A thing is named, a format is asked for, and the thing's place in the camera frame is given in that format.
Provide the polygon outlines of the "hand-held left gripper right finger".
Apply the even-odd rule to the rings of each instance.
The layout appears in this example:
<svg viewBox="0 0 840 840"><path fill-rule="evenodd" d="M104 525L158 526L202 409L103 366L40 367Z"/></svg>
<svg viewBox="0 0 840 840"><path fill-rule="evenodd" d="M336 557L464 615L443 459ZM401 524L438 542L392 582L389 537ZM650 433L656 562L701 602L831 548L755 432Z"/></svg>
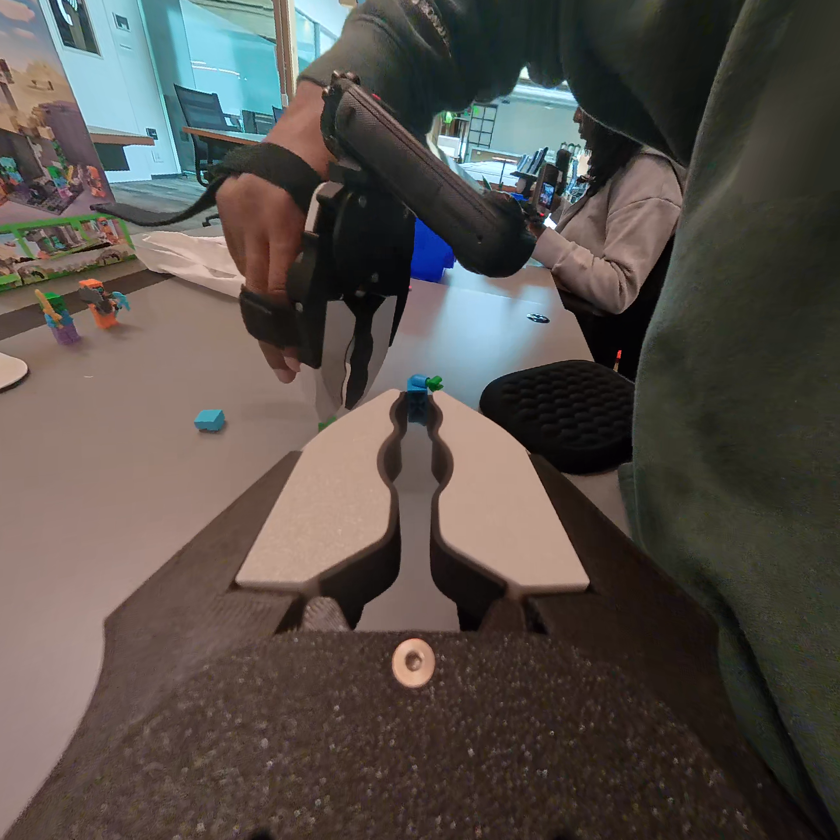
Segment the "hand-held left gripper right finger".
<svg viewBox="0 0 840 840"><path fill-rule="evenodd" d="M444 392L428 398L438 482L430 570L463 627L493 603L585 592L590 577L529 452L501 426Z"/></svg>

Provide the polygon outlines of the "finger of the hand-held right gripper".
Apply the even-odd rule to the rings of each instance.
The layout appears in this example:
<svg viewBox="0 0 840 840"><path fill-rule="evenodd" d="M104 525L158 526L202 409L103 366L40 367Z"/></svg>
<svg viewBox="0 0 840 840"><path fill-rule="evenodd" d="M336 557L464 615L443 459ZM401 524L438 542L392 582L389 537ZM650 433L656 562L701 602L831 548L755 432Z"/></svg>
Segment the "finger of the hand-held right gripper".
<svg viewBox="0 0 840 840"><path fill-rule="evenodd" d="M369 295L354 302L351 349L351 408L360 404L379 374L391 346L396 297Z"/></svg>
<svg viewBox="0 0 840 840"><path fill-rule="evenodd" d="M321 365L318 369L305 364L301 366L299 378L304 400L311 406L321 425L347 412L345 403L354 328L355 317L344 302L330 301L324 327Z"/></svg>

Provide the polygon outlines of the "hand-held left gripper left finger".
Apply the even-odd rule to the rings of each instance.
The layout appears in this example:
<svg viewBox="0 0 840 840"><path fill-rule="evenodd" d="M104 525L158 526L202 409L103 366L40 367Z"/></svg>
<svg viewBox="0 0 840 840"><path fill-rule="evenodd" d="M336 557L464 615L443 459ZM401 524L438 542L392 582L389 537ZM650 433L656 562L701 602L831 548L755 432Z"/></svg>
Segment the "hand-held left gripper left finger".
<svg viewBox="0 0 840 840"><path fill-rule="evenodd" d="M323 596L356 627L396 581L402 535L403 394L391 389L325 427L300 452L236 574L239 588Z"/></svg>

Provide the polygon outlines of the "grey desk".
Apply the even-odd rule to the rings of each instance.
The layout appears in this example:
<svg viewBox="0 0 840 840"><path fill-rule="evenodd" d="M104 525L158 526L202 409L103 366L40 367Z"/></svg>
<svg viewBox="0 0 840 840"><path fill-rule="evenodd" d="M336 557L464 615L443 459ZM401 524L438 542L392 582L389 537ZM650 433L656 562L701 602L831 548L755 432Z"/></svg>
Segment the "grey desk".
<svg viewBox="0 0 840 840"><path fill-rule="evenodd" d="M2 393L2 836L54 768L88 706L102 625L162 564L287 452L316 433L301 379L280 384L236 302L139 266L103 279L140 283L119 328L74 316L82 341L5 319L2 351L29 376ZM460 267L418 281L370 397L409 375L440 375L478 407L505 373L589 359L549 275L529 267L490 283ZM550 322L531 322L540 313ZM220 408L219 434L195 415ZM364 609L366 630L456 629L455 606L427 568L431 444L410 426L400 495L405 546L391 590Z"/></svg>

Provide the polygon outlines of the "person's right hand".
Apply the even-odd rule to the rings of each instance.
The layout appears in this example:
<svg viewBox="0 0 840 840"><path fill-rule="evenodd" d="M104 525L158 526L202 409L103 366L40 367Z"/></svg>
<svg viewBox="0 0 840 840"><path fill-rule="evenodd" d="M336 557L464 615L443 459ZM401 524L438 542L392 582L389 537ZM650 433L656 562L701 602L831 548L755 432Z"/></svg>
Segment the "person's right hand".
<svg viewBox="0 0 840 840"><path fill-rule="evenodd" d="M320 85L300 81L266 142L294 153L325 180L332 156L322 138L322 110ZM287 273L301 250L307 213L285 190L252 174L226 180L217 193L217 210L245 287L286 307Z"/></svg>

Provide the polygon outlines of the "blue plastic bin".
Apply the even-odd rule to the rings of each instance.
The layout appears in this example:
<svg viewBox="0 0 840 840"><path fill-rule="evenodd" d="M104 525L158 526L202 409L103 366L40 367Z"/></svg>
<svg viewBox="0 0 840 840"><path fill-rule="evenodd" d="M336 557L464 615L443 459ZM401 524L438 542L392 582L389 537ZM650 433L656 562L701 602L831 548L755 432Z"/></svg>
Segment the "blue plastic bin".
<svg viewBox="0 0 840 840"><path fill-rule="evenodd" d="M411 278L439 283L444 273L452 269L454 265L453 249L417 217Z"/></svg>

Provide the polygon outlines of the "black mesh wrist rest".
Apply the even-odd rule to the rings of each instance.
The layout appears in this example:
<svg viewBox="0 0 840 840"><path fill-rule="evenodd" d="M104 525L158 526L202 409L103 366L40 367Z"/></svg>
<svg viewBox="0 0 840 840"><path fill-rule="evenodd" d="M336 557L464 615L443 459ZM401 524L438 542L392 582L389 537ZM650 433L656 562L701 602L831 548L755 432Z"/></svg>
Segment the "black mesh wrist rest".
<svg viewBox="0 0 840 840"><path fill-rule="evenodd" d="M497 378L479 409L558 471L588 476L632 460L634 396L634 384L619 373L565 360Z"/></svg>

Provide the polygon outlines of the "white paper bag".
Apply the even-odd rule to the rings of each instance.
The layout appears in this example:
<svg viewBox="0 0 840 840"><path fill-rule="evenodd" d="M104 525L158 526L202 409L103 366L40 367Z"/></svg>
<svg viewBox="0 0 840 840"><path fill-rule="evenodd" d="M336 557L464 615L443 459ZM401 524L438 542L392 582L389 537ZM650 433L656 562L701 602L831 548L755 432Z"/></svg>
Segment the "white paper bag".
<svg viewBox="0 0 840 840"><path fill-rule="evenodd" d="M136 256L147 270L238 298L245 278L223 236L155 231L133 237Z"/></svg>

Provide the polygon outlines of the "wooden office table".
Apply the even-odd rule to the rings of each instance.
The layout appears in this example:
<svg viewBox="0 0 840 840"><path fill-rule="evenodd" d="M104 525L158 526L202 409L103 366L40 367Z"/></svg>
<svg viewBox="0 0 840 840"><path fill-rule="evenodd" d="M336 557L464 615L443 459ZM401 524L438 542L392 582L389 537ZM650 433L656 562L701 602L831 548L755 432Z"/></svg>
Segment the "wooden office table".
<svg viewBox="0 0 840 840"><path fill-rule="evenodd" d="M267 136L257 133L241 133L236 131L198 129L194 127L182 127L182 132L200 140L206 144L235 144L235 145L256 145L267 141Z"/></svg>

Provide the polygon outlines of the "black mesh office chair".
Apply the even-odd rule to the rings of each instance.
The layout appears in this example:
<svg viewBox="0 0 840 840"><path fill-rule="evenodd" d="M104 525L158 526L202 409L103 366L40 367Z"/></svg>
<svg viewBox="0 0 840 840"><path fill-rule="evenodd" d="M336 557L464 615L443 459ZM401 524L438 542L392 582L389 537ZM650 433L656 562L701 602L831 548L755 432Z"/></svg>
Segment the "black mesh office chair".
<svg viewBox="0 0 840 840"><path fill-rule="evenodd" d="M243 132L239 117L223 111L215 92L199 91L178 84L174 84L174 90L187 128L216 133ZM201 186L207 186L209 170L224 158L231 143L197 133L189 133L188 136L193 144L196 179Z"/></svg>

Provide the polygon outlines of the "orange toy figure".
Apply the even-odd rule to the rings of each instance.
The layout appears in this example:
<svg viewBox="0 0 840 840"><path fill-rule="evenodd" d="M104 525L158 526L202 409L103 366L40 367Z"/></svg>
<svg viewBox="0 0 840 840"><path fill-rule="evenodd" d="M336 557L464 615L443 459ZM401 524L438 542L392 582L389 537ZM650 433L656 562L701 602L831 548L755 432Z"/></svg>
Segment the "orange toy figure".
<svg viewBox="0 0 840 840"><path fill-rule="evenodd" d="M112 329L119 323L120 310L130 310L127 297L119 291L110 291L100 280L80 280L79 298L87 304L98 328Z"/></svg>

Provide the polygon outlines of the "green toy figure purple legs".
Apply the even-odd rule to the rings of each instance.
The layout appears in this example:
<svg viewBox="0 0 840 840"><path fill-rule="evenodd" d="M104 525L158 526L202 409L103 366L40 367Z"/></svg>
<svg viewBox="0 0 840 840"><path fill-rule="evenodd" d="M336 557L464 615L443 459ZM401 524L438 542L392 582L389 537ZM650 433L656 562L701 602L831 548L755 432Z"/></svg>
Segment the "green toy figure purple legs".
<svg viewBox="0 0 840 840"><path fill-rule="evenodd" d="M74 319L64 298L55 292L36 289L35 295L54 339L59 345L70 346L81 341Z"/></svg>

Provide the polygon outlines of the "person's green hoodie torso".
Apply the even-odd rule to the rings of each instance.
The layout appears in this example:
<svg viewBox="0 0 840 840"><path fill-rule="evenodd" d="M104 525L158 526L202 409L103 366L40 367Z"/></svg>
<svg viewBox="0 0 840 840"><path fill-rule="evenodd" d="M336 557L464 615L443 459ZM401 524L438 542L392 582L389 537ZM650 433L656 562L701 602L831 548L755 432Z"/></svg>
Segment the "person's green hoodie torso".
<svg viewBox="0 0 840 840"><path fill-rule="evenodd" d="M563 2L585 111L688 167L636 382L634 534L747 740L838 836L838 2Z"/></svg>

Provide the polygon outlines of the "toy set cardboard box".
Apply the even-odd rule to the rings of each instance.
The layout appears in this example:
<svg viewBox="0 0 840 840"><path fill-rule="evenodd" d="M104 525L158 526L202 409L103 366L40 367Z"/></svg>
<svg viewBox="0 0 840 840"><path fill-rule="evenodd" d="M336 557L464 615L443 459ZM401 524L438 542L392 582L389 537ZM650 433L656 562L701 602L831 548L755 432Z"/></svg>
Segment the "toy set cardboard box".
<svg viewBox="0 0 840 840"><path fill-rule="evenodd" d="M1 2L1 289L133 259L38 2Z"/></svg>

